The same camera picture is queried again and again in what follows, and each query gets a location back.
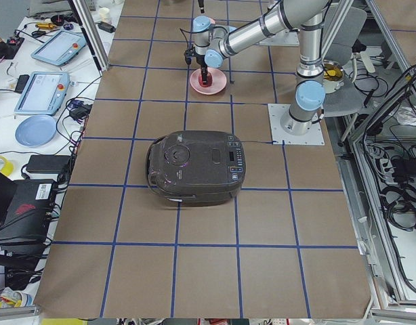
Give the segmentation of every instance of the white mounting plate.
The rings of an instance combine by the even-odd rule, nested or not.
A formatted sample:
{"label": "white mounting plate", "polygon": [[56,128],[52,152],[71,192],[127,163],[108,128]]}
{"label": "white mounting plate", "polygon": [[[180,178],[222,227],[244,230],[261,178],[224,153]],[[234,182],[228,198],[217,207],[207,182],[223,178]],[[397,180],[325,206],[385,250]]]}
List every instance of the white mounting plate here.
{"label": "white mounting plate", "polygon": [[282,30],[273,37],[268,37],[259,42],[259,45],[267,46],[299,46],[297,32],[290,32],[289,30]]}
{"label": "white mounting plate", "polygon": [[271,137],[275,144],[299,144],[303,146],[323,146],[324,137],[319,123],[312,124],[305,135],[292,135],[280,125],[280,118],[289,109],[289,104],[268,104]]}

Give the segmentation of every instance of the red logo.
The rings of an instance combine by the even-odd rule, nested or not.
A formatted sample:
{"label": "red logo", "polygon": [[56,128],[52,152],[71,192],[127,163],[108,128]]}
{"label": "red logo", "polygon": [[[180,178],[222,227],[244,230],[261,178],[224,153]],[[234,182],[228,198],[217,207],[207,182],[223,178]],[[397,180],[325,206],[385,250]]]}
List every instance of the red logo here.
{"label": "red logo", "polygon": [[30,210],[35,210],[36,206],[31,204],[21,204],[16,210],[16,215],[23,215]]}

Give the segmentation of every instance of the barcode sticker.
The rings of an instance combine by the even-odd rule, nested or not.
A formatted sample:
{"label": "barcode sticker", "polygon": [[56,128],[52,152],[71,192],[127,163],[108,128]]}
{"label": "barcode sticker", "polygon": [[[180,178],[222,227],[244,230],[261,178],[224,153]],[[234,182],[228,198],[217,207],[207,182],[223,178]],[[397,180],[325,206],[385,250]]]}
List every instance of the barcode sticker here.
{"label": "barcode sticker", "polygon": [[47,200],[50,194],[51,184],[39,184],[35,200]]}

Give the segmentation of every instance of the pink plate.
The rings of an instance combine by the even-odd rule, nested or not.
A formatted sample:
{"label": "pink plate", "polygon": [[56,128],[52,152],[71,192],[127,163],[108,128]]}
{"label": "pink plate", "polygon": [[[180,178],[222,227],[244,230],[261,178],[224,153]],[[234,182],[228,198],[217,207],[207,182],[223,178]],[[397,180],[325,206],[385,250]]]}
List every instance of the pink plate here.
{"label": "pink plate", "polygon": [[214,95],[215,93],[221,92],[224,87],[226,87],[226,83],[228,82],[226,75],[219,69],[210,67],[208,67],[208,72],[211,73],[211,76],[213,76],[213,84],[211,86],[202,87],[199,84],[199,75],[201,74],[201,69],[197,69],[191,74],[190,85],[195,91],[204,95]]}

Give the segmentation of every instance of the yellow tape roll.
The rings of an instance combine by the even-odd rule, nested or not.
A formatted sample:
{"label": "yellow tape roll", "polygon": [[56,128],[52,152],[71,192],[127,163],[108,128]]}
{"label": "yellow tape roll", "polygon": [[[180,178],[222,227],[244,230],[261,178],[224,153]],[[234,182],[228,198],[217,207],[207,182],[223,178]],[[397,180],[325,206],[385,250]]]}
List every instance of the yellow tape roll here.
{"label": "yellow tape roll", "polygon": [[0,172],[4,174],[4,176],[8,177],[9,175],[11,175],[13,170],[14,165],[5,157],[0,156]]}

